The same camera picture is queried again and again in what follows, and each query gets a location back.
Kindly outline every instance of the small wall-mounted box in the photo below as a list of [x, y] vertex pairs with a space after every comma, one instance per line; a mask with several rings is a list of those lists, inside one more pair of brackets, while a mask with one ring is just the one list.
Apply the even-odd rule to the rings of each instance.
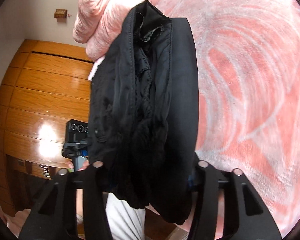
[[68, 10], [65, 9], [57, 9], [54, 13], [55, 18], [67, 18]]

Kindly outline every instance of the black clothing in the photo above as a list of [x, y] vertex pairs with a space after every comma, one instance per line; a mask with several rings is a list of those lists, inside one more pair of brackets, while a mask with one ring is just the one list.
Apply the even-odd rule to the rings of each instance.
[[91, 84], [89, 162], [103, 161], [103, 190], [182, 224], [191, 209], [198, 115], [187, 19], [170, 19], [149, 1], [135, 6]]

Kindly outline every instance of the black fabric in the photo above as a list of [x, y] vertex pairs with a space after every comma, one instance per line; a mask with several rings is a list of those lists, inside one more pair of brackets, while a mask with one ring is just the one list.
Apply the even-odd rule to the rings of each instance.
[[186, 19], [145, 1], [133, 8], [91, 83], [89, 162], [103, 161], [113, 192], [182, 224], [198, 129], [198, 72]]

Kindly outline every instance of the black metal bracket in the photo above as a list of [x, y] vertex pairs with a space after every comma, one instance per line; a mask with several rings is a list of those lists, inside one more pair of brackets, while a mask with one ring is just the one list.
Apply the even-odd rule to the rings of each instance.
[[[76, 189], [82, 188], [86, 239], [111, 240], [102, 198], [107, 171], [102, 162], [97, 163], [84, 171], [60, 170], [34, 205], [19, 239], [78, 240]], [[220, 171], [200, 161], [195, 173], [193, 190], [198, 200], [188, 240], [214, 240], [220, 188], [225, 194], [222, 240], [282, 239], [269, 210], [241, 170]]]
[[214, 239], [221, 188], [224, 190], [225, 215], [220, 240], [282, 239], [267, 206], [240, 169], [220, 171], [206, 161], [199, 161], [195, 185], [198, 199], [188, 240]]

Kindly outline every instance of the person's leg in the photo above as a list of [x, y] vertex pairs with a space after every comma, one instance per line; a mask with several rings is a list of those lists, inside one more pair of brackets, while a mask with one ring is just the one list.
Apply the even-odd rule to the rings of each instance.
[[145, 209], [134, 209], [109, 193], [106, 214], [114, 240], [144, 240]]

